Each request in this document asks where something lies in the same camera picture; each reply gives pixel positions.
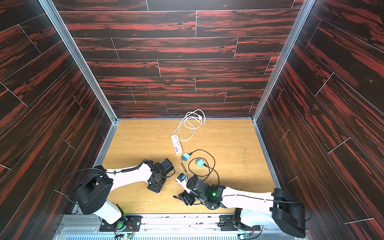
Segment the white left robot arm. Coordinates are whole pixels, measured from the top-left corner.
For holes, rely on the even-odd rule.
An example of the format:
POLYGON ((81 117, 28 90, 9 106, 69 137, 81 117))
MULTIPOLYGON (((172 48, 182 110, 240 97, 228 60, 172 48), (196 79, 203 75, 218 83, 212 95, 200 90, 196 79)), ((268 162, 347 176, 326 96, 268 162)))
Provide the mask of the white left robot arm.
POLYGON ((141 161, 137 166, 122 169, 104 169, 96 166, 83 178, 75 189, 75 197, 84 215, 94 214, 106 223, 122 228, 126 217, 118 205, 108 200, 113 190, 138 183, 148 184, 148 189, 159 193, 175 168, 169 159, 155 163, 149 160, 141 161))

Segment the teal charger with cable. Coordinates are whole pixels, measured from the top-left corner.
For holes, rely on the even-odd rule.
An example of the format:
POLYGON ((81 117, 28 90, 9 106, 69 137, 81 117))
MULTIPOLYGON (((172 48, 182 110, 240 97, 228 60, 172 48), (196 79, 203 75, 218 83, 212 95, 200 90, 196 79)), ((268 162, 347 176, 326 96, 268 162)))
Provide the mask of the teal charger with cable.
POLYGON ((204 165, 205 165, 205 161, 203 159, 197 159, 196 160, 196 165, 199 167, 199 168, 202 168, 204 165))

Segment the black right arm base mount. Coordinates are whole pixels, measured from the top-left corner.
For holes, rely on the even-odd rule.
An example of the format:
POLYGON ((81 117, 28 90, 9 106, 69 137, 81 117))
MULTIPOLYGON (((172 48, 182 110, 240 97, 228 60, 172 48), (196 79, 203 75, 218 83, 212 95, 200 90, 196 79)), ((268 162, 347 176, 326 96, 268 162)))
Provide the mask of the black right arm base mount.
POLYGON ((242 209, 236 208, 231 215, 220 215, 218 227, 221 228, 221 231, 260 231, 260 225, 249 227, 242 223, 242 212, 242 209))

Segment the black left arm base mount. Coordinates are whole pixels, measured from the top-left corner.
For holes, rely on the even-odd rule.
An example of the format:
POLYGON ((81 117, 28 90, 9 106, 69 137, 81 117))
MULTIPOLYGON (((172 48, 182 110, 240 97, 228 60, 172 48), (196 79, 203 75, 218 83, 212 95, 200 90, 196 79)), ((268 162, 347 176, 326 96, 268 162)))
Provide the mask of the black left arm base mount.
POLYGON ((143 218, 140 215, 123 215, 123 210, 119 205, 102 207, 94 214, 102 219, 100 232, 111 233, 138 232, 143 218))

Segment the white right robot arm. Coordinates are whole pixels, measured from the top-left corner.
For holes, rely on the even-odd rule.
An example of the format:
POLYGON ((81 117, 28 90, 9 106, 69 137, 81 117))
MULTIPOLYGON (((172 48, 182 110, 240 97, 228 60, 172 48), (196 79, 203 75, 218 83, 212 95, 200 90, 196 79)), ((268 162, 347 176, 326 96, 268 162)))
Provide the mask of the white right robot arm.
POLYGON ((275 226, 292 237, 305 238, 305 205, 282 189, 252 193, 222 185, 208 185, 196 175, 180 174, 176 181, 184 188, 178 195, 187 206, 200 201, 209 210, 234 208, 233 225, 238 230, 254 226, 275 226))

